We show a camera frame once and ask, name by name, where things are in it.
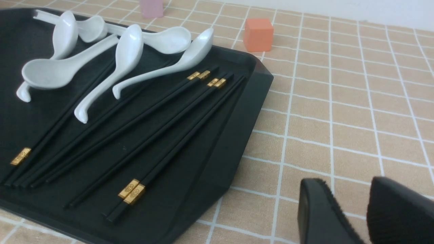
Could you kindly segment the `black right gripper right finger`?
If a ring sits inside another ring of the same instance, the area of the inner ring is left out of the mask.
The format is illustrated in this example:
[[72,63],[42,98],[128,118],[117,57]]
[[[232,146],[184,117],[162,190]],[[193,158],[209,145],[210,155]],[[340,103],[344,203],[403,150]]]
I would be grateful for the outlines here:
[[374,177],[367,209],[374,244],[432,244],[432,200],[387,177]]

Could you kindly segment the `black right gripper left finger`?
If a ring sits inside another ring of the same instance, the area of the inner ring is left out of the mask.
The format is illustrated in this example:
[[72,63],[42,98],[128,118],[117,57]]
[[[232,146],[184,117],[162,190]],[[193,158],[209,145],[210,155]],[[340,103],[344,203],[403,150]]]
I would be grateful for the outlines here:
[[301,180],[297,221],[301,244],[364,244],[322,179]]

